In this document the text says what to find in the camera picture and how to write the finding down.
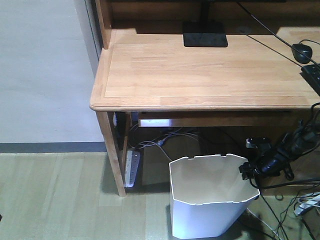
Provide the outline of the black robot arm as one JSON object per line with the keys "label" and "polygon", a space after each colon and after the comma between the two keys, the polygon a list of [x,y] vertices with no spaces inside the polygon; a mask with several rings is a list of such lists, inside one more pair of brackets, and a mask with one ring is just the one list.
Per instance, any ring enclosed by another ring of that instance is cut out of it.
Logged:
{"label": "black robot arm", "polygon": [[266,137],[246,140],[247,148],[256,148],[259,155],[239,167],[243,180],[260,177],[278,177],[281,172],[287,180],[294,179],[290,163],[312,152],[320,145],[320,125],[315,121],[300,126],[294,132],[287,132],[283,138],[272,145]]}

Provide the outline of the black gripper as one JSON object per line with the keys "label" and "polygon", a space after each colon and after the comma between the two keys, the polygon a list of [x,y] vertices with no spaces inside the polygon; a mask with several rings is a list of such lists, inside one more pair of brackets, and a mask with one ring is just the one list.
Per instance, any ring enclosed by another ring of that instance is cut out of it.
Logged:
{"label": "black gripper", "polygon": [[271,148],[254,162],[253,167],[249,162],[244,162],[238,169],[244,181],[254,179],[255,175],[264,178],[278,177],[281,171],[287,180],[293,180],[294,173],[290,165],[292,161],[290,154],[283,148]]}

